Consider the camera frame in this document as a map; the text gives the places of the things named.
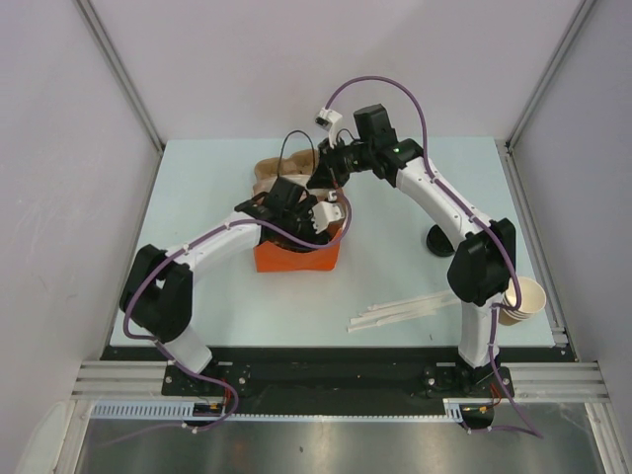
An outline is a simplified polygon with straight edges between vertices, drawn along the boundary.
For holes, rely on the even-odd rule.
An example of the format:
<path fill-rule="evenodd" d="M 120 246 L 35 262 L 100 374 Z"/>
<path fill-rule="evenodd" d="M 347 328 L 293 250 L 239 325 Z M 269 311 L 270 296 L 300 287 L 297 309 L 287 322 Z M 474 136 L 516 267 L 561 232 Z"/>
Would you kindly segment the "orange paper bag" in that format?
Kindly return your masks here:
<path fill-rule="evenodd" d="M 303 137 L 308 136 L 305 131 L 300 129 L 290 131 L 284 137 L 278 156 L 276 157 L 287 158 L 290 156 L 284 155 L 285 148 L 289 139 L 295 134 L 300 134 Z M 313 143 L 310 143 L 306 149 L 317 151 Z M 278 178 L 284 178 L 301 188 L 301 196 L 298 200 L 300 204 L 306 203 L 310 196 L 316 197 L 319 201 L 324 200 L 329 192 L 328 189 L 307 189 L 306 184 L 310 176 L 277 175 L 274 178 L 260 181 L 255 177 L 256 182 L 253 186 L 252 195 L 255 197 L 259 194 L 270 192 Z M 256 270 L 259 273 L 286 273 L 298 271 L 331 271 L 336 266 L 339 252 L 340 246 L 338 244 L 327 249 L 322 248 L 315 250 L 304 247 L 265 228 L 262 230 L 262 243 L 254 249 L 253 254 Z"/>

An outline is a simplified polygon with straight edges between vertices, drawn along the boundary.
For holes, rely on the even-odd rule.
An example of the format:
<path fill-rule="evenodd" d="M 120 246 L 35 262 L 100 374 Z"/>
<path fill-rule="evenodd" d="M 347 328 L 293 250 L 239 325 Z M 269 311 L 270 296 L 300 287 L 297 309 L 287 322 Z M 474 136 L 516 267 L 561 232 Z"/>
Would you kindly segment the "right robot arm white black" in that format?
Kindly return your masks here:
<path fill-rule="evenodd" d="M 454 250 L 447 281 L 462 308 L 455 383 L 463 394 L 478 396 L 500 374 L 498 311 L 506 290 L 517 283 L 515 227 L 479 211 L 446 182 L 421 144 L 398 137 L 382 105 L 355 112 L 358 138 L 350 143 L 338 137 L 342 120 L 327 108 L 317 114 L 316 124 L 328 135 L 318 146 L 308 185 L 343 186 L 351 174 L 371 171 L 434 221 Z"/>

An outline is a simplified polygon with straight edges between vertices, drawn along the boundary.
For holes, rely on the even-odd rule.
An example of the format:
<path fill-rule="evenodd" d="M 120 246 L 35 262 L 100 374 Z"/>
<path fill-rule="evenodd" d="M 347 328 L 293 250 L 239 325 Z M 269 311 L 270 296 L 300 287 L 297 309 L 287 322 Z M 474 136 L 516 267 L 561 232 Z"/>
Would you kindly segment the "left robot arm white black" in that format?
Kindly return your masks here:
<path fill-rule="evenodd" d="M 287 178 L 237 204 L 224 222 L 191 242 L 170 250 L 147 244 L 137 251 L 119 300 L 123 330 L 131 339 L 129 324 L 148 334 L 149 341 L 165 348 L 169 358 L 186 370 L 184 382 L 196 394 L 211 392 L 218 371 L 211 365 L 211 350 L 192 326 L 194 288 L 211 268 L 275 237 L 291 235 L 304 245 L 324 245 L 328 238 L 316 233 L 312 208 L 318 199 Z"/>

